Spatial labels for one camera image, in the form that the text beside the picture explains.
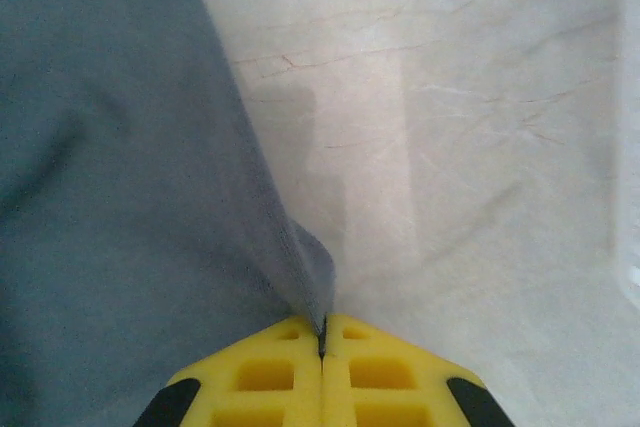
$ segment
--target gray trousers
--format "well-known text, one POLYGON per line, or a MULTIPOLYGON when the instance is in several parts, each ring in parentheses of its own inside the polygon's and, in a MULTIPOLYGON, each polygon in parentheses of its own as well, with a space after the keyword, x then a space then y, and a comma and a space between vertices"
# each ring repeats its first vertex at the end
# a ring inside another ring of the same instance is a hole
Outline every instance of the gray trousers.
POLYGON ((285 214, 201 0, 0 0, 0 425, 131 425, 333 266, 285 214))

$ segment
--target gray fabric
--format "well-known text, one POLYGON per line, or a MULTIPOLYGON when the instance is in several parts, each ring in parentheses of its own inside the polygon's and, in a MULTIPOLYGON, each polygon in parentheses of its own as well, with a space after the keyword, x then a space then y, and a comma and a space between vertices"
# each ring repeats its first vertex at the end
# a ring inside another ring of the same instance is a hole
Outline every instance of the gray fabric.
POLYGON ((127 425, 333 266, 274 190, 200 0, 0 0, 0 425, 127 425))

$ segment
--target marble tile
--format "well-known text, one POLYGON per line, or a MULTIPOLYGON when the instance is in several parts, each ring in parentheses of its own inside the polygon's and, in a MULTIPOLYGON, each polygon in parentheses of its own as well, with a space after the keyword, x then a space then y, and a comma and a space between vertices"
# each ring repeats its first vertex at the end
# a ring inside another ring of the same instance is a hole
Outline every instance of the marble tile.
POLYGON ((611 265, 618 0, 206 0, 336 308, 520 427, 640 424, 611 265))

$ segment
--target white marble floor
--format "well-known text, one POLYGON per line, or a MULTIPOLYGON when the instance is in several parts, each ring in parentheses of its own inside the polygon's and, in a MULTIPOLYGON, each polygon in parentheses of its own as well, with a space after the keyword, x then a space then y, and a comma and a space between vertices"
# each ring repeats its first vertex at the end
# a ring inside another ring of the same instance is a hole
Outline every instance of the white marble floor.
POLYGON ((336 308, 519 427, 640 425, 612 266, 618 0, 206 0, 336 308))

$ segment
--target yellow plastic object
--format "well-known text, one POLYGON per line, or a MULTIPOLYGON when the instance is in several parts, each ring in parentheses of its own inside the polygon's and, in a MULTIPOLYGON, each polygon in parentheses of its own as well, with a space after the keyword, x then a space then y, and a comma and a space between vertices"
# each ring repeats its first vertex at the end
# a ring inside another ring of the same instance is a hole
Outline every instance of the yellow plastic object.
POLYGON ((472 372, 345 315, 292 317, 178 372, 134 427, 513 427, 472 372))

